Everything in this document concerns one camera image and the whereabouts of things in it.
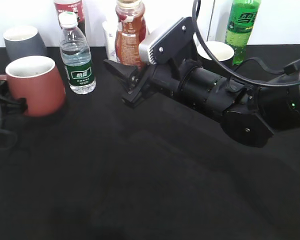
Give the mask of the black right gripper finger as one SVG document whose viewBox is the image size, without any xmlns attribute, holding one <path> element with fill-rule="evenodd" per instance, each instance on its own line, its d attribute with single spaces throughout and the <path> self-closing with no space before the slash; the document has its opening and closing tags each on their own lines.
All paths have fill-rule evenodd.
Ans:
<svg viewBox="0 0 300 240">
<path fill-rule="evenodd" d="M 124 88 L 134 88 L 139 68 L 135 65 L 124 65 L 109 59 L 103 60 L 104 67 Z"/>
<path fill-rule="evenodd" d="M 148 76 L 138 78 L 124 78 L 122 80 L 123 88 L 125 92 L 121 96 L 122 102 L 130 108 L 135 108 L 141 104 L 150 92 L 150 85 L 148 82 Z"/>
</svg>

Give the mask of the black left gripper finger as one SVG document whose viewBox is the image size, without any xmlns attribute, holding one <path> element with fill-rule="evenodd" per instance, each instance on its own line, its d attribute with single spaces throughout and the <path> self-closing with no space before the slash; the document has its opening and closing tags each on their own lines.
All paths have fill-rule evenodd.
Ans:
<svg viewBox="0 0 300 240">
<path fill-rule="evenodd" d="M 8 99 L 0 98 L 0 106 L 5 115 L 23 114 L 27 111 L 28 105 L 25 98 Z"/>
</svg>

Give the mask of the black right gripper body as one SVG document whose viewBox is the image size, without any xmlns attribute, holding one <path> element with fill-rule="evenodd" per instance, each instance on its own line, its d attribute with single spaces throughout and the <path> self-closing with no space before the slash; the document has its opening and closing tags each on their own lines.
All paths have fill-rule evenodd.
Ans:
<svg viewBox="0 0 300 240">
<path fill-rule="evenodd" d="M 139 79 L 143 76 L 148 77 L 150 91 L 146 99 L 156 93 L 161 93 L 166 97 L 180 101 L 183 98 L 182 87 L 190 77 L 191 71 L 201 66 L 199 61 L 192 59 L 184 59 L 180 64 L 177 64 L 173 58 L 164 64 L 145 66 Z"/>
</svg>

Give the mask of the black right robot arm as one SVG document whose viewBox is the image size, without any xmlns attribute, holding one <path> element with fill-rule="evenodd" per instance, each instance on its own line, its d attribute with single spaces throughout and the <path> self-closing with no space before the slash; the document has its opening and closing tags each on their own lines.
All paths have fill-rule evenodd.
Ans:
<svg viewBox="0 0 300 240">
<path fill-rule="evenodd" d="M 105 60 L 105 68 L 125 89 L 122 101 L 135 108 L 160 93 L 218 122 L 227 136 L 255 148 L 276 132 L 300 129 L 300 60 L 263 84 L 242 83 L 204 69 L 187 59 L 143 69 Z"/>
</svg>

